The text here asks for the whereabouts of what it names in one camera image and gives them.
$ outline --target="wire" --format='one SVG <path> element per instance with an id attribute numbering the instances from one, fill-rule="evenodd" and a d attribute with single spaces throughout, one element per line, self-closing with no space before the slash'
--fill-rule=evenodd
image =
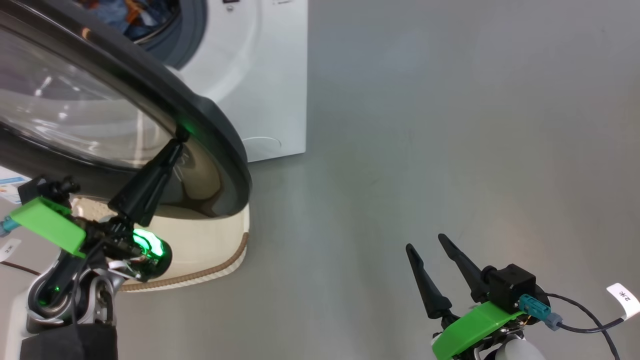
<path id="1" fill-rule="evenodd" d="M 549 294 L 549 293 L 545 293 L 544 295 L 548 296 L 548 297 L 554 297 L 556 299 L 560 299 L 563 301 L 568 302 L 569 304 L 578 307 L 580 310 L 582 310 L 585 314 L 587 314 L 588 317 L 590 317 L 593 322 L 596 324 L 596 326 L 598 327 L 602 327 L 602 323 L 600 322 L 600 320 L 598 320 L 598 318 L 586 307 L 584 307 L 582 304 L 580 304 L 579 302 L 569 299 L 568 297 L 564 297 L 562 295 L 558 295 L 558 294 Z M 604 338 L 607 340 L 607 344 L 609 344 L 609 348 L 611 349 L 611 353 L 613 354 L 613 358 L 615 360 L 620 360 L 620 355 L 618 354 L 618 349 L 616 348 L 616 345 L 613 343 L 613 339 L 611 339 L 611 336 L 609 335 L 609 333 L 606 330 L 602 331 L 602 335 L 604 335 Z"/>
<path id="2" fill-rule="evenodd" d="M 32 270 L 30 268 L 26 268 L 26 267 L 24 267 L 22 265 L 10 263 L 8 261 L 0 261 L 0 264 L 2 264 L 4 266 L 9 266 L 10 268 L 14 268 L 14 269 L 22 270 L 24 272 L 28 272 L 29 274 L 33 274 L 35 276 L 40 276 L 40 273 L 37 272 L 36 270 Z"/>
<path id="3" fill-rule="evenodd" d="M 608 323 L 607 325 L 603 325 L 600 327 L 596 327 L 594 329 L 578 329 L 577 327 L 570 327 L 567 326 L 563 323 L 558 323 L 558 327 L 560 329 L 564 329 L 567 331 L 571 331 L 571 332 L 577 332 L 579 334 L 595 334 L 596 332 L 602 332 L 602 331 L 607 331 L 609 329 L 611 329 L 612 327 L 621 324 L 623 321 L 625 321 L 625 319 L 622 318 L 617 318 L 615 320 L 613 320 L 612 322 Z"/>
<path id="4" fill-rule="evenodd" d="M 71 289 L 71 323 L 74 326 L 78 324 L 78 319 L 76 314 L 76 293 L 78 291 L 78 286 L 80 284 L 80 276 L 82 276 L 82 272 L 84 270 L 84 267 L 86 266 L 87 261 L 89 261 L 89 258 L 92 257 L 98 249 L 102 248 L 103 243 L 104 243 L 104 239 L 100 239 L 100 241 L 98 241 L 98 243 L 95 244 L 95 246 L 91 250 L 89 250 L 89 252 L 84 257 L 82 262 L 80 262 L 80 265 L 78 265 L 78 268 L 76 270 L 74 287 Z"/>

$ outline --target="sticker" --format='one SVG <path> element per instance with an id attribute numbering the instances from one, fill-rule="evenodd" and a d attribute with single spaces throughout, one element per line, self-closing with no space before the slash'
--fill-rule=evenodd
<path id="1" fill-rule="evenodd" d="M 618 299 L 618 302 L 625 308 L 626 315 L 622 316 L 623 320 L 640 313 L 640 302 L 634 294 L 628 291 L 622 284 L 613 284 L 607 288 L 607 291 Z"/>
<path id="2" fill-rule="evenodd" d="M 20 204 L 18 186 L 31 180 L 15 171 L 0 167 L 0 197 L 5 198 L 12 204 Z"/>
<path id="3" fill-rule="evenodd" d="M 22 240 L 20 239 L 9 239 L 4 243 L 0 249 L 0 262 L 6 261 L 15 252 L 15 249 L 18 248 L 21 242 Z"/>

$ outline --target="laundry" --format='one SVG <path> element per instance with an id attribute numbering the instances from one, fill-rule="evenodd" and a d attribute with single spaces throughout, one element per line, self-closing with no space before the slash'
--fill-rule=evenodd
<path id="1" fill-rule="evenodd" d="M 139 41 L 171 20 L 171 0 L 73 0 L 132 41 Z"/>

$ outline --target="green 3d-printed part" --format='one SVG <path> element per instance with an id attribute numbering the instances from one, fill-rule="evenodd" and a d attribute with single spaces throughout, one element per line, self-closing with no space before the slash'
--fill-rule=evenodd
<path id="1" fill-rule="evenodd" d="M 37 197 L 13 210 L 11 218 L 63 250 L 84 258 L 84 254 L 79 249 L 86 233 L 63 216 L 68 214 L 71 214 L 71 210 L 65 206 Z"/>
<path id="2" fill-rule="evenodd" d="M 450 360 L 522 314 L 506 313 L 491 302 L 478 305 L 445 329 L 434 342 L 433 353 L 438 360 Z"/>

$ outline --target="gray floor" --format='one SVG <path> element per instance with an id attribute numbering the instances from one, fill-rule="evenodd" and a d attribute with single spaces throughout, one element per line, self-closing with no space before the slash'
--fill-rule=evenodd
<path id="1" fill-rule="evenodd" d="M 251 165 L 236 272 L 119 296 L 120 358 L 434 359 L 439 325 L 405 244 L 457 313 L 472 305 L 440 232 L 480 267 L 517 263 L 603 322 L 620 316 L 606 286 L 640 295 L 638 13 L 631 0 L 312 1 L 308 152 Z M 623 359 L 639 324 L 611 331 Z M 549 359 L 611 358 L 600 335 L 527 337 Z"/>

